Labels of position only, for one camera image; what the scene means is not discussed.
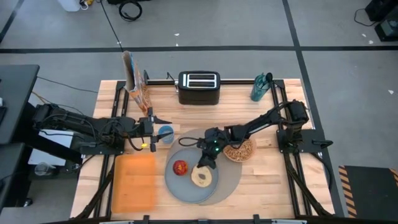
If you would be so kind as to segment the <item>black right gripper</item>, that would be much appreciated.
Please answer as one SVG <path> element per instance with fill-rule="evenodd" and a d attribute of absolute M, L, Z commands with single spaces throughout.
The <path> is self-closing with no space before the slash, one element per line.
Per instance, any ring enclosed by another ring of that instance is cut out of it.
<path fill-rule="evenodd" d="M 228 145 L 229 139 L 225 131 L 218 128 L 210 128 L 205 131 L 205 137 L 197 142 L 197 148 L 201 149 L 201 158 L 198 161 L 197 168 L 209 166 L 216 168 L 215 159 L 223 149 Z"/>

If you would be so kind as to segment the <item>blue cup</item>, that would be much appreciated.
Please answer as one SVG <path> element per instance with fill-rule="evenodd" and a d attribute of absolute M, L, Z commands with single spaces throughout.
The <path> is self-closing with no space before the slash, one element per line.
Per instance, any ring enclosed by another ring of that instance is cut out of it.
<path fill-rule="evenodd" d="M 162 136 L 161 140 L 164 144 L 172 144 L 174 141 L 174 129 L 171 126 L 162 126 L 158 135 Z"/>

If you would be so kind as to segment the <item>tan bagel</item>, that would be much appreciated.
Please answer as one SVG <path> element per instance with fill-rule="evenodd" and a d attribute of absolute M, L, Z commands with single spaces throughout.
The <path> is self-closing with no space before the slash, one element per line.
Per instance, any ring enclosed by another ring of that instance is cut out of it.
<path fill-rule="evenodd" d="M 213 178 L 209 168 L 198 168 L 197 166 L 194 166 L 191 173 L 191 180 L 198 187 L 205 188 L 211 184 Z"/>

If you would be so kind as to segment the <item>red apple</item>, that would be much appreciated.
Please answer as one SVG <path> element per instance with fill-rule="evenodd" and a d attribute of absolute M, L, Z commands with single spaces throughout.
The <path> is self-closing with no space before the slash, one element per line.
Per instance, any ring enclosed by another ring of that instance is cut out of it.
<path fill-rule="evenodd" d="M 188 164 L 186 161 L 177 160 L 172 166 L 173 172 L 177 176 L 184 176 L 188 172 Z"/>

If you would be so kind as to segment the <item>orange cereal box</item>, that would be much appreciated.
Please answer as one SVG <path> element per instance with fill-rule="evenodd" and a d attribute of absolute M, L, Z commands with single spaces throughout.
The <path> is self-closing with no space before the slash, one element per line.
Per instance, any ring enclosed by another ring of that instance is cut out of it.
<path fill-rule="evenodd" d="M 132 52 L 122 53 L 124 71 L 126 74 L 125 90 L 136 102 L 138 107 L 147 116 L 148 108 L 152 107 L 149 90 L 144 81 L 144 75 L 140 72 L 137 63 L 134 61 Z"/>

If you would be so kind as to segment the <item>grey round placemat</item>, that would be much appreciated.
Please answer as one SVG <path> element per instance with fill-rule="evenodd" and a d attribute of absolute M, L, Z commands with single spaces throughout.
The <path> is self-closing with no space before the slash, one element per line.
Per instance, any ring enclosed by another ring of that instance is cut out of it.
<path fill-rule="evenodd" d="M 178 143 L 179 138 L 176 137 L 175 141 L 171 145 L 171 148 L 167 154 L 167 160 L 177 151 L 186 147 L 196 147 L 195 139 L 202 138 L 205 135 L 205 129 L 193 129 L 183 133 L 181 137 L 187 138 L 182 142 L 186 146 L 181 146 Z M 233 162 L 228 159 L 223 153 L 220 153 L 215 160 L 216 168 L 218 169 L 218 184 L 216 186 L 215 192 L 204 202 L 195 203 L 199 205 L 211 205 L 230 196 L 239 184 L 242 174 L 242 164 L 238 162 Z"/>

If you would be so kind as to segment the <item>grey round plate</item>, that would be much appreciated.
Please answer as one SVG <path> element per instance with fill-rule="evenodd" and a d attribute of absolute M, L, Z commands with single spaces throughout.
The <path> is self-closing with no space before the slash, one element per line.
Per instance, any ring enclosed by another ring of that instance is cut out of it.
<path fill-rule="evenodd" d="M 167 161 L 165 166 L 165 183 L 169 192 L 186 203 L 200 203 L 207 200 L 216 189 L 218 184 L 218 169 L 207 166 L 211 174 L 211 182 L 206 187 L 200 187 L 191 178 L 193 168 L 197 167 L 201 158 L 201 150 L 194 147 L 186 147 L 175 152 Z M 185 175 L 177 175 L 173 171 L 173 165 L 177 161 L 184 161 L 188 166 Z"/>

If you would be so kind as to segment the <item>black two-slot toaster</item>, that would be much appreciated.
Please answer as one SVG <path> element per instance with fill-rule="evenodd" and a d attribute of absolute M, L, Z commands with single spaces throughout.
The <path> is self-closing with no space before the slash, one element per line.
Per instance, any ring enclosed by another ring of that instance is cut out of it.
<path fill-rule="evenodd" d="M 217 105 L 221 78 L 213 71 L 183 71 L 178 75 L 178 100 L 182 105 Z"/>

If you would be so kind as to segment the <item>orange rectangular tray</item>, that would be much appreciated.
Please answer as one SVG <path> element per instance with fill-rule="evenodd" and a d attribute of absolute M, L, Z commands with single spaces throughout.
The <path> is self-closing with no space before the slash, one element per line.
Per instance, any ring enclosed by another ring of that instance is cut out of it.
<path fill-rule="evenodd" d="M 155 157 L 126 154 L 116 158 L 111 211 L 146 212 L 155 207 Z"/>

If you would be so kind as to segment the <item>teal water bottle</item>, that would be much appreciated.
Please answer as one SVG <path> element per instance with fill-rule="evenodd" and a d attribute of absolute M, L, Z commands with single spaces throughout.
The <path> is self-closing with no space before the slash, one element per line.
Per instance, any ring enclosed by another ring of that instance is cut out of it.
<path fill-rule="evenodd" d="M 252 101 L 260 101 L 261 98 L 265 95 L 265 93 L 270 88 L 271 82 L 266 80 L 265 74 L 260 74 L 254 79 L 253 88 L 251 91 L 251 100 Z"/>

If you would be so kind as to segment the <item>clear plastic cup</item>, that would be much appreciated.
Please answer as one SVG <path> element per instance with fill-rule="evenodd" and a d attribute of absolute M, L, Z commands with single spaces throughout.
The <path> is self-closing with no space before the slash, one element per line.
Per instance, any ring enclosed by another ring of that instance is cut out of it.
<path fill-rule="evenodd" d="M 57 173 L 57 168 L 46 162 L 41 162 L 34 167 L 34 173 L 37 176 L 51 176 Z"/>

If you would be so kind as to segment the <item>black desk top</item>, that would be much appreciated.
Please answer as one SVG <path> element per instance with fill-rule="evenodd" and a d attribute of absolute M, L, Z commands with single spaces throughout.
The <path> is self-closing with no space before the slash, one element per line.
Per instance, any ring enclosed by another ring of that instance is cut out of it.
<path fill-rule="evenodd" d="M 32 128 L 34 107 L 29 97 L 39 69 L 38 65 L 0 65 L 0 98 L 6 108 L 0 121 L 0 145 L 20 140 Z"/>

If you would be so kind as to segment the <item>white container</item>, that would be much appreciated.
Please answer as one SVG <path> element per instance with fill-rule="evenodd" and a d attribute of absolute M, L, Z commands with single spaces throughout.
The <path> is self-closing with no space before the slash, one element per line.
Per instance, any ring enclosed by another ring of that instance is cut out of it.
<path fill-rule="evenodd" d="M 67 12 L 77 12 L 80 10 L 80 0 L 57 0 L 61 7 Z"/>

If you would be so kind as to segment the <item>black mat with hazard stripes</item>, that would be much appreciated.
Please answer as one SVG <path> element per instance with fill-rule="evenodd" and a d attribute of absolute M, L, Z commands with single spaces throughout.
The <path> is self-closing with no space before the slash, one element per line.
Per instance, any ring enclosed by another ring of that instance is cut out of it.
<path fill-rule="evenodd" d="M 350 218 L 398 222 L 398 171 L 378 167 L 339 166 Z"/>

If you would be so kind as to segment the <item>black aluminium table frame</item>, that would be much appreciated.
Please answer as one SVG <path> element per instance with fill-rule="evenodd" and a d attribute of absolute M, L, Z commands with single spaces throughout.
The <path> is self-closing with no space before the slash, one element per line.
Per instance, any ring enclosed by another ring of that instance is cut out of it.
<path fill-rule="evenodd" d="M 213 126 L 229 126 L 246 123 L 273 107 L 269 92 L 260 102 L 250 100 L 252 83 L 249 80 L 226 80 L 221 85 L 220 102 L 215 106 L 180 105 L 173 84 L 155 85 L 161 80 L 149 83 L 149 93 L 154 113 L 171 121 L 175 139 L 179 135 L 196 128 L 207 129 Z M 111 115 L 118 80 L 101 80 L 93 116 Z M 287 98 L 303 101 L 305 96 L 300 79 L 284 80 Z M 187 204 L 177 200 L 167 190 L 164 181 L 164 167 L 170 145 L 157 144 L 156 187 L 157 202 L 152 211 L 138 213 L 112 214 L 117 220 L 142 220 L 149 215 L 152 220 L 196 220 L 196 219 L 252 219 L 254 214 L 260 218 L 293 218 L 287 174 L 283 155 L 278 151 L 277 127 L 269 127 L 253 135 L 257 150 L 250 160 L 243 163 L 242 177 L 236 190 L 225 200 L 213 205 Z M 325 210 L 335 213 L 328 190 L 327 178 L 321 162 L 310 154 L 301 154 L 303 173 L 307 187 Z M 95 156 L 81 170 L 71 217 L 77 216 L 98 189 L 104 157 Z"/>

